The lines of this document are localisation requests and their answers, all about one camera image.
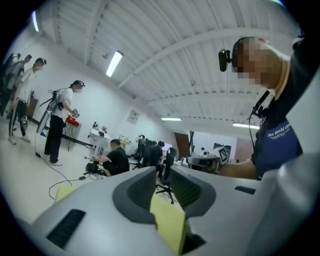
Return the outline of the white desk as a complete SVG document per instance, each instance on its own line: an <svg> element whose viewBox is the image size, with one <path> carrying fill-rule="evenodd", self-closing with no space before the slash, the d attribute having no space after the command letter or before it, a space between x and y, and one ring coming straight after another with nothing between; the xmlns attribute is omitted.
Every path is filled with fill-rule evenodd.
<svg viewBox="0 0 320 256"><path fill-rule="evenodd" d="M105 156L111 151L110 142L112 138L108 133L101 133L99 130L92 128L89 134L89 138L93 143L91 148L94 149L94 157Z"/></svg>

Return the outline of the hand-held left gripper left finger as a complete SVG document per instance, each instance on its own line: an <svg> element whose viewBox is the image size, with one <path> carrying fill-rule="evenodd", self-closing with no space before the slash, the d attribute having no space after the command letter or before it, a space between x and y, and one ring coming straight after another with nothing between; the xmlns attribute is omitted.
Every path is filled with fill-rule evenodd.
<svg viewBox="0 0 320 256"><path fill-rule="evenodd" d="M176 256L150 211L156 169L146 167L84 184L32 224L49 256Z"/></svg>

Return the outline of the person's right forearm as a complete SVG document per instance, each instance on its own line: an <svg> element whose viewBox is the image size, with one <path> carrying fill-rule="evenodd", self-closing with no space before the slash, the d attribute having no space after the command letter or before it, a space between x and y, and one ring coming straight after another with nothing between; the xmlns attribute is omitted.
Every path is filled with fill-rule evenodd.
<svg viewBox="0 0 320 256"><path fill-rule="evenodd" d="M218 175L240 179L257 179L257 169L251 160L240 163L226 163L218 172Z"/></svg>

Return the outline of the grey hard-shell backpack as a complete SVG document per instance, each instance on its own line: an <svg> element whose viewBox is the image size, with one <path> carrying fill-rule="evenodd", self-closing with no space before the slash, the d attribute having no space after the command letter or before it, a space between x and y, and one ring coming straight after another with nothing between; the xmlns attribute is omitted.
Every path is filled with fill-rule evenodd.
<svg viewBox="0 0 320 256"><path fill-rule="evenodd" d="M62 110L63 105L62 105L62 93L64 89L58 89L58 90L49 90L48 92L51 93L51 98L48 99L47 101L43 102L41 106L48 104L46 106L46 109L44 111L43 116L41 117L41 120L39 121L36 133L40 134L44 128L47 125L49 117L56 112L56 110Z"/></svg>

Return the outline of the black bag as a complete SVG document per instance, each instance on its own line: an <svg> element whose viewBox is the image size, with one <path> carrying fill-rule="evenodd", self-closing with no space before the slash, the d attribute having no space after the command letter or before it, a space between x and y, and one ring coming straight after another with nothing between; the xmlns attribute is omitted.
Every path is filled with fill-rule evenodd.
<svg viewBox="0 0 320 256"><path fill-rule="evenodd" d="M99 162L98 161L92 161L89 162L85 166L85 171L89 174L98 174L99 173Z"/></svg>

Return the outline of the yellow-green tablecloth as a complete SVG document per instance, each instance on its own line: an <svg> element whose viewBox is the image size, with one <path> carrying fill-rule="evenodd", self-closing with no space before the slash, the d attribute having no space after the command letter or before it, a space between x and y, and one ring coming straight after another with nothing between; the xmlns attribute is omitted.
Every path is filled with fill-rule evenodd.
<svg viewBox="0 0 320 256"><path fill-rule="evenodd" d="M185 214L167 198L153 194L148 213L156 223L145 224L133 222L120 213L111 195L77 200L84 190L82 186L56 203L59 212L77 208L85 212L65 248L72 256L181 255Z"/></svg>

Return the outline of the red box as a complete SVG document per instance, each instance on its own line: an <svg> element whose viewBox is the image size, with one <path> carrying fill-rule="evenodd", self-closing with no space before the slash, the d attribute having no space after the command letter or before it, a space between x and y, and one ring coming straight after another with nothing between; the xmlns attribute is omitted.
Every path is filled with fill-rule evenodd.
<svg viewBox="0 0 320 256"><path fill-rule="evenodd" d="M65 123L67 125L71 125L71 126L74 126L76 128L80 126L80 123L76 120L76 118L71 116L71 115L67 116L67 118L65 120Z"/></svg>

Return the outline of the person's black printed t-shirt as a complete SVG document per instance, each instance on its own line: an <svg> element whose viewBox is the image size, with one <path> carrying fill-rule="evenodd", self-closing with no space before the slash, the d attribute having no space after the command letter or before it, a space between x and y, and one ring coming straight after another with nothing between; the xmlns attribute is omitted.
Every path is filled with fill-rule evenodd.
<svg viewBox="0 0 320 256"><path fill-rule="evenodd" d="M288 76L278 98L268 105L266 116L255 134L255 150L251 160L257 179L302 154L298 138L286 115L303 95L319 65L320 53L313 51L315 42L308 37L293 43Z"/></svg>

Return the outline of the white wall poster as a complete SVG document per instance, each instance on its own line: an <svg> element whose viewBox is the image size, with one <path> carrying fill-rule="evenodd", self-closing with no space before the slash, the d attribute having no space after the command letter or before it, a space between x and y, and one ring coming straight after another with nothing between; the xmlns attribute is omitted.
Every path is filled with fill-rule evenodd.
<svg viewBox="0 0 320 256"><path fill-rule="evenodd" d="M140 117L140 114L134 109L132 109L128 115L127 122L135 125L138 122L139 117Z"/></svg>

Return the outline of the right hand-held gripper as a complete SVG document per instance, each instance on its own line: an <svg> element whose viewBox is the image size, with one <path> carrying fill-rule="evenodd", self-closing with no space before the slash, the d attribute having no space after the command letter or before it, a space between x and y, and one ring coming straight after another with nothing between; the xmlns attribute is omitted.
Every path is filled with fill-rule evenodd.
<svg viewBox="0 0 320 256"><path fill-rule="evenodd" d="M212 152L207 152L204 156L187 158L187 163L191 166L203 168L206 172L217 173L229 160L229 155L224 146L214 148Z"/></svg>

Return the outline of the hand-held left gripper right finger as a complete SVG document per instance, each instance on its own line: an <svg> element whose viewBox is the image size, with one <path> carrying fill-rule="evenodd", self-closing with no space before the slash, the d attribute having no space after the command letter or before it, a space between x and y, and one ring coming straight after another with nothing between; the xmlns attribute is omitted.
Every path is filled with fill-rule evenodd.
<svg viewBox="0 0 320 256"><path fill-rule="evenodd" d="M260 181L178 166L171 173L216 192L204 214L188 218L191 233L205 243L184 256L247 256L250 241L268 208L276 172L268 171Z"/></svg>

